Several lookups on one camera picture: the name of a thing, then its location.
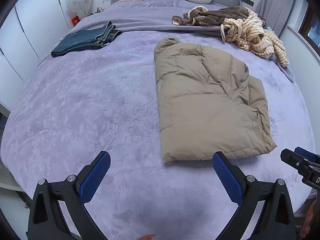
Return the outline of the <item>person's right hand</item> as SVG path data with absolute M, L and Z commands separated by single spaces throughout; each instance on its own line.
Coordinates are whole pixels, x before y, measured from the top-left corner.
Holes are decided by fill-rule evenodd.
M 304 239 L 310 231 L 311 224 L 313 223 L 315 203 L 316 201 L 314 201 L 311 204 L 310 208 L 307 211 L 306 218 L 304 220 L 303 226 L 301 227 L 300 233 L 299 233 L 301 239 Z

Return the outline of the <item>person's left hand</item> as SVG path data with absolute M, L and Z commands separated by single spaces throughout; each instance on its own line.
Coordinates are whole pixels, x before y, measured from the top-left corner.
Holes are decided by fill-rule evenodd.
M 138 239 L 136 240 L 152 240 L 153 237 L 155 237 L 155 234 L 149 234 L 149 235 L 144 235 L 142 237 L 139 237 Z

